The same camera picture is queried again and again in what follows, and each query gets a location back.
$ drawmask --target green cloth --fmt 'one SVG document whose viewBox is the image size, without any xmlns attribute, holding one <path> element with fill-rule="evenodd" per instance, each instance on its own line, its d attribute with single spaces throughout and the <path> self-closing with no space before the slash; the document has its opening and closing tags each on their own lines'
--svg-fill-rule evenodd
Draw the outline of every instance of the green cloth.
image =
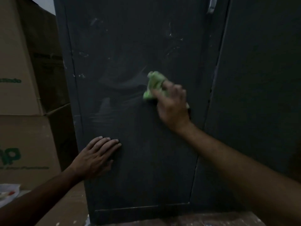
<svg viewBox="0 0 301 226">
<path fill-rule="evenodd" d="M 150 89 L 156 89 L 158 91 L 161 91 L 165 96 L 168 97 L 168 92 L 166 90 L 162 89 L 163 82 L 165 80 L 167 80 L 167 78 L 163 74 L 161 74 L 158 71 L 151 71 L 148 73 L 148 78 L 149 78 L 148 87 L 147 87 L 147 90 L 143 94 L 143 99 L 149 100 L 149 99 L 155 98 L 153 96 L 153 94 L 151 93 Z"/>
</svg>

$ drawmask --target stacked cardboard box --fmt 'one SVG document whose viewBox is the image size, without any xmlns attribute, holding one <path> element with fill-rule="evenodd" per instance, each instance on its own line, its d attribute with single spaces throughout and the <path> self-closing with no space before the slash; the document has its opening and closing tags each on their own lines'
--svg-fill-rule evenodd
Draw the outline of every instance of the stacked cardboard box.
<svg viewBox="0 0 301 226">
<path fill-rule="evenodd" d="M 33 189 L 77 154 L 55 16 L 0 0 L 0 48 L 0 183 Z"/>
</svg>

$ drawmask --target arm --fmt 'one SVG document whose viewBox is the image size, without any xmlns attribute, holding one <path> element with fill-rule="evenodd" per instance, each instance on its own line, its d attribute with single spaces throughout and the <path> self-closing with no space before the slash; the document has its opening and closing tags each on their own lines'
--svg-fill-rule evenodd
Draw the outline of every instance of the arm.
<svg viewBox="0 0 301 226">
<path fill-rule="evenodd" d="M 191 144 L 219 171 L 235 194 L 265 224 L 301 224 L 301 184 L 243 155 L 207 135 L 190 122 L 186 109 L 186 91 L 180 85 L 165 81 L 170 97 L 158 91 L 158 113 L 161 120 Z"/>
<path fill-rule="evenodd" d="M 2 225 L 35 225 L 73 186 L 111 169 L 109 156 L 121 146 L 118 140 L 93 139 L 61 174 L 0 208 Z"/>
</svg>

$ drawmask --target metal handle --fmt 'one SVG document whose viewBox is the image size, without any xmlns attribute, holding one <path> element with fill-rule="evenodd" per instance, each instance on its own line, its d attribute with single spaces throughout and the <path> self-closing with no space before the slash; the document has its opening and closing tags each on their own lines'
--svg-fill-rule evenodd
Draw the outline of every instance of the metal handle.
<svg viewBox="0 0 301 226">
<path fill-rule="evenodd" d="M 208 7 L 208 12 L 207 13 L 213 14 L 213 12 L 215 10 L 216 2 L 217 2 L 217 0 L 210 0 L 209 1 L 209 7 Z"/>
</svg>

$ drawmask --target person's right hand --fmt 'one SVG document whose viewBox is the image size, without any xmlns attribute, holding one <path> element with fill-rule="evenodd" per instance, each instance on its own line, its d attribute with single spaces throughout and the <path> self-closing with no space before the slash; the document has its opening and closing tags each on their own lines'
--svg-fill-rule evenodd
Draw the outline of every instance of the person's right hand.
<svg viewBox="0 0 301 226">
<path fill-rule="evenodd" d="M 111 170 L 113 160 L 108 158 L 121 146 L 118 140 L 96 137 L 78 154 L 67 169 L 79 180 L 93 178 Z"/>
<path fill-rule="evenodd" d="M 158 99 L 159 117 L 172 131 L 180 133 L 190 124 L 186 107 L 186 90 L 181 85 L 175 85 L 167 80 L 162 86 L 168 91 L 168 97 L 158 90 L 151 89 L 152 94 Z"/>
</svg>

